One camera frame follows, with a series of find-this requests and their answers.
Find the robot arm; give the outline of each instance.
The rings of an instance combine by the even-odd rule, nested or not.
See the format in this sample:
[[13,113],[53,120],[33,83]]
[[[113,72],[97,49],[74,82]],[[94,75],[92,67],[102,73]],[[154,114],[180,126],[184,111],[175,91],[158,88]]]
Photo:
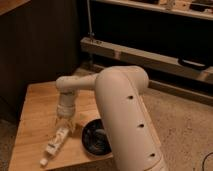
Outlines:
[[82,78],[60,77],[57,113],[72,118],[76,91],[94,90],[97,107],[116,164],[121,171],[167,171],[159,146],[144,117],[140,94],[148,86],[146,72],[136,66],[110,67]]

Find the floor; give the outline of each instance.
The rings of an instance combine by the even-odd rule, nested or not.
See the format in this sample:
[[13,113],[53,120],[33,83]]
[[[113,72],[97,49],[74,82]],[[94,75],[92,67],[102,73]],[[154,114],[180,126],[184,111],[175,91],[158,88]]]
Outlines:
[[[143,95],[170,171],[200,171],[206,154],[213,152],[213,107],[148,89]],[[8,170],[16,126],[0,121],[0,171]],[[117,171],[113,159],[60,171]],[[213,155],[205,171],[213,170]]]

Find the wall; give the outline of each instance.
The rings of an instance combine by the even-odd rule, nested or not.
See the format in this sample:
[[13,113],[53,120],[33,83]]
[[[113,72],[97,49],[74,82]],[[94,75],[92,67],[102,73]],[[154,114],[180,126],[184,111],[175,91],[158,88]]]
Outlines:
[[19,118],[27,84],[71,74],[79,41],[75,0],[32,0],[0,16],[0,117]]

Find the cable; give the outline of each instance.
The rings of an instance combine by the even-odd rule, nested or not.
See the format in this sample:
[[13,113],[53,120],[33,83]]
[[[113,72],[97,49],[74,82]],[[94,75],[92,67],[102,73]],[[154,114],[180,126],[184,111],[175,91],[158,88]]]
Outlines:
[[213,152],[207,154],[207,155],[204,157],[203,162],[202,162],[202,171],[205,171],[205,162],[206,162],[206,159],[207,159],[210,155],[212,155],[212,154],[213,154]]

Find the wooden object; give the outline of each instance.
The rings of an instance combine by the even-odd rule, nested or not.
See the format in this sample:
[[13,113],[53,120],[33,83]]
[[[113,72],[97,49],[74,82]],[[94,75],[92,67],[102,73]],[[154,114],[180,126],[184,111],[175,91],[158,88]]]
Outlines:
[[0,0],[0,15],[9,12],[30,0]]
[[76,101],[77,130],[68,138],[58,155],[45,169],[39,161],[43,157],[47,142],[55,133],[56,105],[58,92],[54,82],[33,84],[28,87],[21,121],[13,149],[9,171],[39,171],[72,166],[112,155],[95,157],[84,151],[81,131],[89,121],[99,118],[94,93],[80,91]]
[[176,0],[173,9],[189,11],[192,0]]

